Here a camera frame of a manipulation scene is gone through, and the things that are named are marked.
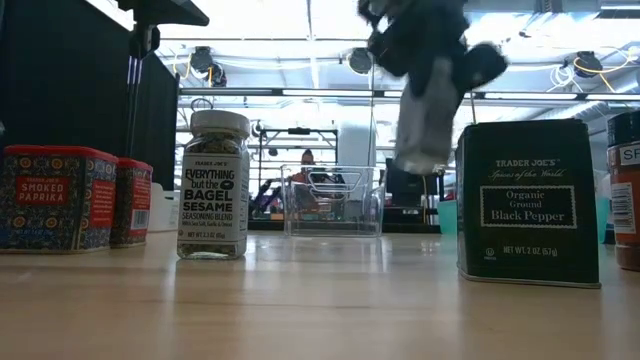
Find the white plastic bin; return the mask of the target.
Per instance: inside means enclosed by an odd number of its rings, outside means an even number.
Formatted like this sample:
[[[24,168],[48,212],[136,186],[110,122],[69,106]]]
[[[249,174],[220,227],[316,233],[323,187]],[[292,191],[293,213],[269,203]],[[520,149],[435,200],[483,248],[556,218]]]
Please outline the white plastic bin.
[[[178,228],[179,193],[165,191],[158,183],[151,185],[151,205],[148,231],[176,231]]]

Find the white building column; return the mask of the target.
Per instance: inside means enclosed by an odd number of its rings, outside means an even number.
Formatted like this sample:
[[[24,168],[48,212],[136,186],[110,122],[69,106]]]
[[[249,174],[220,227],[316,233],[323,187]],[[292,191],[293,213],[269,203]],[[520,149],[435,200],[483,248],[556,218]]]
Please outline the white building column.
[[[373,166],[375,164],[376,135],[365,121],[344,121],[338,128],[338,164],[345,166]]]

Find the black curtain partition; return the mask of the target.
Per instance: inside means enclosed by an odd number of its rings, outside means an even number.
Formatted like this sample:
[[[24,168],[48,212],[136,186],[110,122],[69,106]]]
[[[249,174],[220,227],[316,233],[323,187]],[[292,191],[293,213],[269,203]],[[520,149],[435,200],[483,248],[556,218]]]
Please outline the black curtain partition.
[[[146,57],[127,139],[129,32],[86,0],[0,0],[0,159],[8,145],[67,145],[151,165],[174,187],[177,82]]]

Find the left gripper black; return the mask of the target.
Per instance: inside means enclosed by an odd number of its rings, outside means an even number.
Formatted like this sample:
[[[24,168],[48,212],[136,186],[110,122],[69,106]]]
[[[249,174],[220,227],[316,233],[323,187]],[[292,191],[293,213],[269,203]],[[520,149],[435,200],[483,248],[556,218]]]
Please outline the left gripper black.
[[[209,17],[192,0],[171,0],[172,24],[207,26]],[[133,58],[145,58],[157,50],[160,31],[157,26],[165,22],[170,0],[117,0],[118,8],[133,12],[134,27],[130,32],[129,49]]]

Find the clear plastic bin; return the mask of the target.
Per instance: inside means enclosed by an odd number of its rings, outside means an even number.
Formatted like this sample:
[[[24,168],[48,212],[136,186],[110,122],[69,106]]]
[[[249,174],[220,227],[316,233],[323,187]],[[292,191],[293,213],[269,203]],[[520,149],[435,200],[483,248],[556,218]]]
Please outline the clear plastic bin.
[[[367,166],[281,168],[284,231],[296,237],[378,237],[385,183]]]

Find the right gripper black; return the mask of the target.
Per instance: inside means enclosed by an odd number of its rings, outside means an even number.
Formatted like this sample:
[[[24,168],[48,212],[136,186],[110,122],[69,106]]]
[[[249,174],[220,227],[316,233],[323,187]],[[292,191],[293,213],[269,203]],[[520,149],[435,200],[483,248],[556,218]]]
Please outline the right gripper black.
[[[460,44],[468,28],[464,7],[468,0],[358,0],[358,14],[372,27],[367,50],[375,63],[402,77],[424,52],[447,53]],[[491,43],[480,43],[464,55],[467,90],[482,87],[508,67],[507,59]]]

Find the black metal background rig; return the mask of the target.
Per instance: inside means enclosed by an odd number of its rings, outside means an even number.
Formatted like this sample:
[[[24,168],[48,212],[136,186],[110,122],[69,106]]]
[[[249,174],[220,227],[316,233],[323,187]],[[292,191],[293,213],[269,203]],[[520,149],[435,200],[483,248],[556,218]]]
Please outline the black metal background rig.
[[[285,196],[292,177],[302,167],[306,149],[313,152],[315,167],[338,164],[336,129],[306,127],[258,128],[251,149],[250,184],[257,187],[250,196],[251,221],[280,222],[285,213]]]

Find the black monitor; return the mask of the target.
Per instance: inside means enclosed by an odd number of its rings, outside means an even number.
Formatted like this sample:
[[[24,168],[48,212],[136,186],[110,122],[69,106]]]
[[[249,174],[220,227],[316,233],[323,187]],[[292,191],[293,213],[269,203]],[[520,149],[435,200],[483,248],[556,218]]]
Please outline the black monitor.
[[[395,207],[418,207],[424,195],[438,195],[438,173],[415,175],[398,168],[392,158],[386,159],[386,192]]]

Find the everything bagel sesame seasoning jar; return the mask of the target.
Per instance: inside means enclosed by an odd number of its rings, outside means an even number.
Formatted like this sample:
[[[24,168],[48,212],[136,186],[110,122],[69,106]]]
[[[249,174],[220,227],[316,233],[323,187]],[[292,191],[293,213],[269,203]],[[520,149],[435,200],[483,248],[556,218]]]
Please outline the everything bagel sesame seasoning jar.
[[[235,112],[199,110],[191,133],[182,159],[177,254],[240,258],[248,235],[250,122]]]

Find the person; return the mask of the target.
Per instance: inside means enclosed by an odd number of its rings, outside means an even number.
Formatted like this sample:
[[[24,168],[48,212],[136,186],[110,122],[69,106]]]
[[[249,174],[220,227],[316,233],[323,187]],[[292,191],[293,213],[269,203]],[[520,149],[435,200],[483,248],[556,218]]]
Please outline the person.
[[[301,157],[301,169],[292,179],[299,183],[324,183],[326,172],[324,168],[315,167],[313,152],[306,149]]]

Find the smoked paprika tin red lid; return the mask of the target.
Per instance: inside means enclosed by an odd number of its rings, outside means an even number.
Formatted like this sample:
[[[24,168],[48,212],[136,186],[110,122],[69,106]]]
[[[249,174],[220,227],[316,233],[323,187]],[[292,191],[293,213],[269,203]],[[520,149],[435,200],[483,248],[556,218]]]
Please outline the smoked paprika tin red lid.
[[[115,211],[111,248],[146,244],[153,168],[131,158],[119,158],[116,173]]]
[[[0,174],[0,253],[109,247],[118,158],[88,147],[11,145]]]

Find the orange spice jar black lid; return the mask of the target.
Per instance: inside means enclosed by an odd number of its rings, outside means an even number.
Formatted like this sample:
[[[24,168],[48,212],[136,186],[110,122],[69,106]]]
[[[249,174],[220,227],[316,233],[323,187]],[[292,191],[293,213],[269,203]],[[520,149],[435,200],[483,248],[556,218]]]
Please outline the orange spice jar black lid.
[[[607,135],[616,259],[640,272],[640,110],[610,118]]]

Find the long ceiling light bar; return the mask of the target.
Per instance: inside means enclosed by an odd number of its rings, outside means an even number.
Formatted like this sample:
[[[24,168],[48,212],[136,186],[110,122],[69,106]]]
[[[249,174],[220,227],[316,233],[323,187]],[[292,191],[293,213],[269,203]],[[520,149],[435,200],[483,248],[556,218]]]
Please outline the long ceiling light bar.
[[[399,98],[396,90],[331,90],[284,88],[181,88],[185,96],[294,96]],[[465,99],[534,101],[640,101],[637,93],[551,93],[551,92],[471,92]]]

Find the black pepper tin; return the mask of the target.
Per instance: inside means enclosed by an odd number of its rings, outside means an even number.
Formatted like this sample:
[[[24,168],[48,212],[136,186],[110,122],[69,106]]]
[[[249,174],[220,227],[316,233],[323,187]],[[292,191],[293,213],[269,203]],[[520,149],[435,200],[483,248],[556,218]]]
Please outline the black pepper tin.
[[[458,139],[455,165],[462,276],[599,287],[595,186],[585,123],[470,125]]]

